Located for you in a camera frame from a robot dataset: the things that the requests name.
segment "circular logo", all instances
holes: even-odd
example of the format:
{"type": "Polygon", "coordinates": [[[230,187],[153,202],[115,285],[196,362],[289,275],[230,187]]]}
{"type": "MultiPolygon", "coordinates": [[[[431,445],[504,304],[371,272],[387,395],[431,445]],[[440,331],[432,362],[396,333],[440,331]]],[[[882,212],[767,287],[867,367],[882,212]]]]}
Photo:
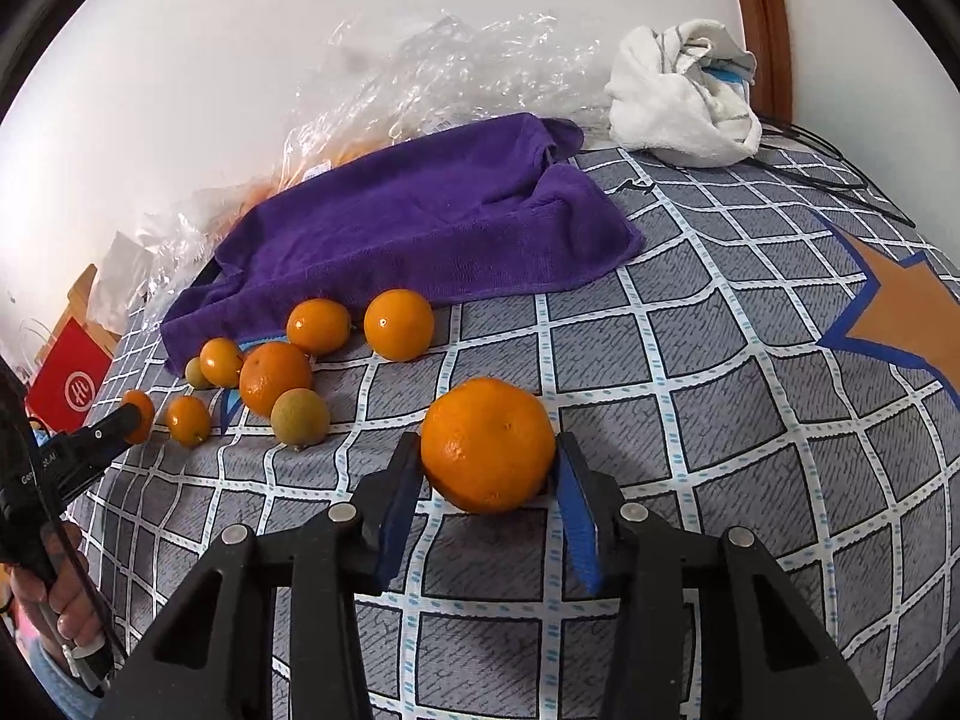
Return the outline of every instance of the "circular logo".
{"type": "Polygon", "coordinates": [[[93,396],[97,394],[96,386],[83,370],[77,370],[66,377],[64,398],[66,405],[75,412],[85,412],[93,405],[93,396]]]}

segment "gray checkered bedsheet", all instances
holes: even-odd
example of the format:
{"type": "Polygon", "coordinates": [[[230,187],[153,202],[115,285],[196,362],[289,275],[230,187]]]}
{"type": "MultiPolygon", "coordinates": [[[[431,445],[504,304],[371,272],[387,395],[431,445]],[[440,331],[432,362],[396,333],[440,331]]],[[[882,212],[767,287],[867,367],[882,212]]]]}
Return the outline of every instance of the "gray checkered bedsheet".
{"type": "MultiPolygon", "coordinates": [[[[437,311],[424,357],[395,365],[354,338],[315,364],[331,435],[301,453],[246,410],[186,452],[157,427],[72,509],[91,572],[136,646],[224,526],[259,533],[349,499],[439,394],[476,375],[541,396],[587,460],[677,526],[754,529],[888,720],[908,717],[960,637],[960,416],[923,372],[815,346],[864,276],[809,213],[891,255],[913,230],[755,167],[681,170],[642,154],[577,158],[647,236],[645,252],[579,290],[437,311]]],[[[800,151],[774,161],[853,180],[800,151]]],[[[90,419],[126,389],[157,408],[189,391],[138,316],[90,419]]],[[[200,394],[216,405],[219,394],[200,394]]],[[[699,614],[689,603],[685,702],[699,717],[699,614]]],[[[357,600],[374,714],[474,720],[597,714],[616,604],[584,594],[556,505],[468,517],[424,489],[400,576],[357,600]]],[[[288,714],[289,594],[277,601],[275,717],[288,714]]]]}

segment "white wall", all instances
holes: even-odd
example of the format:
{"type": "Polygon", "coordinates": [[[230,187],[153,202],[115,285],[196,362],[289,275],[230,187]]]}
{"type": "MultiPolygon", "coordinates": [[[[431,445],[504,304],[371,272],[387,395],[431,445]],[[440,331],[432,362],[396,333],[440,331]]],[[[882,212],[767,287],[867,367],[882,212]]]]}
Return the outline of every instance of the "white wall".
{"type": "Polygon", "coordinates": [[[699,16],[742,39],[737,0],[88,0],[0,125],[0,338],[23,317],[52,325],[143,211],[270,170],[294,90],[342,19],[440,8],[474,25],[592,17],[611,47],[640,23],[699,16]]]}
{"type": "Polygon", "coordinates": [[[960,94],[891,0],[786,0],[794,119],[960,263],[960,94]]]}

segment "silver screw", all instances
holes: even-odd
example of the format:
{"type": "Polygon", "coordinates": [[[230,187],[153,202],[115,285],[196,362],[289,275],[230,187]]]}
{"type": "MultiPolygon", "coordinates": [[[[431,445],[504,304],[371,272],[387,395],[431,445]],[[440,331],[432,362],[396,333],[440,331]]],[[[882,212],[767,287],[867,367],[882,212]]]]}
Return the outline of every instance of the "silver screw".
{"type": "Polygon", "coordinates": [[[247,537],[247,528],[243,525],[227,525],[224,528],[224,531],[220,533],[220,538],[224,540],[224,544],[239,544],[247,537]]]}
{"type": "Polygon", "coordinates": [[[650,514],[642,503],[625,503],[620,507],[620,516],[627,522],[643,522],[650,514]]]}
{"type": "Polygon", "coordinates": [[[737,525],[736,528],[730,528],[730,532],[727,533],[727,538],[730,539],[731,544],[738,547],[752,547],[754,541],[757,540],[752,531],[741,528],[739,525],[737,525]]]}
{"type": "Polygon", "coordinates": [[[350,522],[357,516],[357,508],[352,503],[337,503],[326,510],[326,515],[334,522],[350,522]]]}

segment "white towel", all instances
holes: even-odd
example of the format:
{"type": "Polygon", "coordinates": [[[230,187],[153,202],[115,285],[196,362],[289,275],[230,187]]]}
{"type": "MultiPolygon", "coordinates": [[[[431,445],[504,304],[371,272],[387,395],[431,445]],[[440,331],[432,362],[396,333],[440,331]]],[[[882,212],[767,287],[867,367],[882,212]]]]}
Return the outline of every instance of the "white towel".
{"type": "Polygon", "coordinates": [[[620,41],[613,60],[611,138],[685,167],[723,167],[754,156],[761,127],[745,85],[756,71],[754,55],[719,22],[693,20],[659,35],[641,26],[620,41]]]}

